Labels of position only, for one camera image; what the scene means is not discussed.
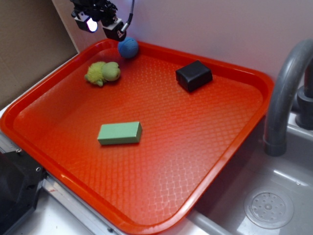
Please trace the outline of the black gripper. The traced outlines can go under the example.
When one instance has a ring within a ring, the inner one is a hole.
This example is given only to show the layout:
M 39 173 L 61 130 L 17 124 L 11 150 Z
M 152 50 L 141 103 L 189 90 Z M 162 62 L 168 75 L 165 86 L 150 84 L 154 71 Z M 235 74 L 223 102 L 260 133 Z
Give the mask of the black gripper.
M 109 0 L 71 0 L 74 4 L 72 16 L 80 30 L 96 32 L 101 21 L 109 26 L 102 26 L 108 39 L 124 41 L 127 33 L 122 32 L 122 20 L 117 20 L 117 7 Z

